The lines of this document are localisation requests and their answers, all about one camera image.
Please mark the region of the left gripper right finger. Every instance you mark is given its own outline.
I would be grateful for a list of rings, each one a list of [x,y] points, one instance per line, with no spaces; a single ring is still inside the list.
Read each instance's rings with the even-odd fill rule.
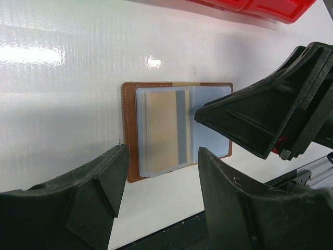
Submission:
[[[213,249],[332,249],[332,187],[281,190],[198,151]]]

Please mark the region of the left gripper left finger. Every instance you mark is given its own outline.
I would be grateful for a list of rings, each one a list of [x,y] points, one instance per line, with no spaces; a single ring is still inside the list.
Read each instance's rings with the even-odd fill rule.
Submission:
[[[107,249],[129,161],[121,144],[28,190],[1,193],[1,249]]]

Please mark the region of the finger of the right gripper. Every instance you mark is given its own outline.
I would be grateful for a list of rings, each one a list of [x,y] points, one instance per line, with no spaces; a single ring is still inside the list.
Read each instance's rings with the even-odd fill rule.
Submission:
[[[332,148],[332,46],[298,46],[268,77],[206,103],[195,120],[254,155],[282,159]]]

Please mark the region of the brown leather card holder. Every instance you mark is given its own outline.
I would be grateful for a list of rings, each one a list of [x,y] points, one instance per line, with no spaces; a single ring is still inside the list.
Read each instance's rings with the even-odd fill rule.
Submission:
[[[124,143],[129,147],[130,163],[127,172],[127,181],[134,183],[143,180],[139,175],[138,132],[136,111],[137,88],[165,88],[179,86],[226,86],[233,91],[230,82],[125,82],[121,86],[122,113],[124,126]]]

